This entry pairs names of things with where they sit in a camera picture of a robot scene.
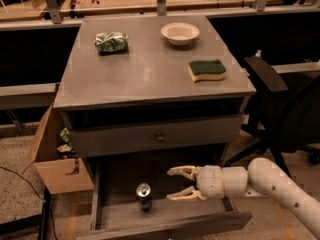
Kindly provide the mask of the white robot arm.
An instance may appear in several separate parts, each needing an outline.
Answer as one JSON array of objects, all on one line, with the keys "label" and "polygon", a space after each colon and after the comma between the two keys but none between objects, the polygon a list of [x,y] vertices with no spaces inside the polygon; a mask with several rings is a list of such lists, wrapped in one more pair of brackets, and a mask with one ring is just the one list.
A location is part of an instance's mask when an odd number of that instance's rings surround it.
[{"label": "white robot arm", "polygon": [[215,165],[177,166],[167,171],[196,183],[168,194],[173,201],[219,199],[226,196],[272,197],[320,239],[320,202],[301,189],[277,164],[266,158],[253,159],[248,168]]}]

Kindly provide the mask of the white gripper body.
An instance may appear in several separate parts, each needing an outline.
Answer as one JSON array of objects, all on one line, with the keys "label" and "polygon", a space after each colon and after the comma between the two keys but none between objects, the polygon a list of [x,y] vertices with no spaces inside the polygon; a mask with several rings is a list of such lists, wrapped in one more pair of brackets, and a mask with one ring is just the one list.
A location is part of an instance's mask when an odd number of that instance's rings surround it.
[{"label": "white gripper body", "polygon": [[201,167],[196,175],[196,186],[205,198],[222,198],[224,196],[222,169],[211,165]]}]

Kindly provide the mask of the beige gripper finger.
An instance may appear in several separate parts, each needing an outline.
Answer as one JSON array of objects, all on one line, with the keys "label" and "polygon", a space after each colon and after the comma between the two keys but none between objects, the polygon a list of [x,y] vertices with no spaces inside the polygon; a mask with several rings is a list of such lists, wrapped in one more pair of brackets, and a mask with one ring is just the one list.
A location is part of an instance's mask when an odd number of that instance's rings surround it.
[{"label": "beige gripper finger", "polygon": [[201,192],[196,190],[193,186],[176,193],[168,194],[166,198],[172,201],[195,201],[206,199],[206,197],[203,196]]},{"label": "beige gripper finger", "polygon": [[199,168],[192,165],[172,167],[167,171],[169,176],[183,176],[189,180],[195,181]]}]

